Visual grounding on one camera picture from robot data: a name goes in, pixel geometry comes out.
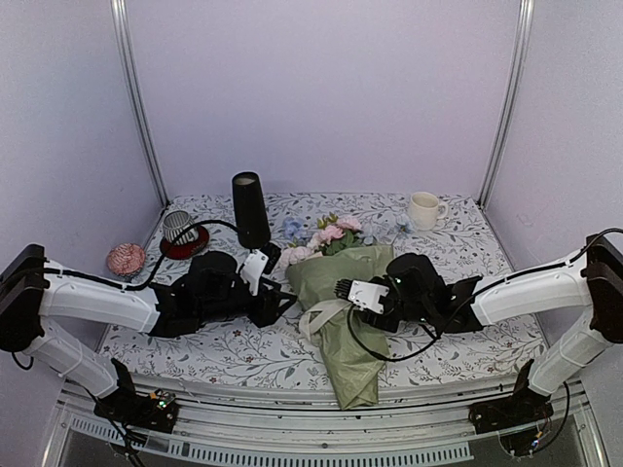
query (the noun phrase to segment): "white mug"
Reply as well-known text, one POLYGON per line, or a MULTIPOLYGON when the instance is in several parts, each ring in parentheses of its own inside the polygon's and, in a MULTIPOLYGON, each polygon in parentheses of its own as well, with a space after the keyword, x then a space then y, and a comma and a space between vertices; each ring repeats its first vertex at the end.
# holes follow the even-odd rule
POLYGON ((419 231, 430 231, 439 219, 448 215, 449 208, 446 201, 427 192, 417 192, 411 195, 407 213, 419 231))

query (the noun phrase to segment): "purple wall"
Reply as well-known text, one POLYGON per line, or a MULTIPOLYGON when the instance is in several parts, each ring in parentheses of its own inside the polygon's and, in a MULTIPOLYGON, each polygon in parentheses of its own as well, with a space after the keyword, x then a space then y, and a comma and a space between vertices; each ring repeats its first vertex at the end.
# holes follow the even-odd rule
MULTIPOLYGON (((554 260, 623 227, 623 3, 537 2, 531 48, 489 216, 513 263, 554 260)), ((611 238, 619 247, 623 238, 611 238)), ((542 315, 550 340, 575 312, 542 315)), ((623 351, 583 373, 612 465, 623 446, 623 351)))
POLYGON ((477 195, 519 2, 135 0, 167 188, 477 195))
MULTIPOLYGON (((104 273, 158 215, 106 1, 9 1, 0 16, 0 269, 29 242, 104 273)), ((91 343, 100 327, 73 326, 91 343)), ((0 354, 0 465, 40 462, 61 380, 0 354)))

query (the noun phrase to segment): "yarn ball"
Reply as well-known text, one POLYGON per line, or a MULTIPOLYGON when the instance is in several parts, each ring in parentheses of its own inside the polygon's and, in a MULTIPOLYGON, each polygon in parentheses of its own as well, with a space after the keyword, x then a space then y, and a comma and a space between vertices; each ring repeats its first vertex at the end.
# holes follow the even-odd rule
POLYGON ((122 243, 113 248, 106 258, 106 266, 124 279, 135 277, 145 264, 145 250, 133 243, 122 243))

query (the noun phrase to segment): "black cylinder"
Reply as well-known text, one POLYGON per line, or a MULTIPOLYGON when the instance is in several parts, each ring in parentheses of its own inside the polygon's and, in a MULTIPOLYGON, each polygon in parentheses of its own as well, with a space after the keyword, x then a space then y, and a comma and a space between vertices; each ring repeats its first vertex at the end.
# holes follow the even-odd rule
POLYGON ((251 250, 262 248, 271 241, 271 229, 260 177, 254 172, 239 173, 232 180, 232 193, 240 245, 251 250))

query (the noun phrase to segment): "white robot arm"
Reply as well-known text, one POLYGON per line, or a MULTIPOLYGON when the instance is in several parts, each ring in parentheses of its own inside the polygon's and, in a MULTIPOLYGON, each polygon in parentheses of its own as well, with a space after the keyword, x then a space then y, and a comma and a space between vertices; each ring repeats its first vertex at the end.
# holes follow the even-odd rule
POLYGON ((171 394, 137 395, 121 362, 97 355, 55 318, 117 324, 162 338, 236 315, 268 326, 296 301, 262 277, 278 259, 273 248, 267 250, 273 254, 251 251, 240 270, 230 255, 210 251, 170 286, 135 286, 67 270, 46 260, 42 246, 29 245, 0 276, 0 349, 43 361, 84 386, 100 416, 170 432, 177 416, 171 394))
POLYGON ((583 309, 554 345, 521 370, 512 396, 471 407, 478 432, 508 428, 550 415, 550 396, 564 381, 623 343, 623 255, 604 238, 609 232, 623 231, 593 235, 582 250, 538 268, 450 285, 428 258, 409 253, 393 260, 382 278, 341 280, 336 295, 354 303, 365 322, 386 331, 395 332, 401 320, 431 325, 433 341, 522 314, 583 309))

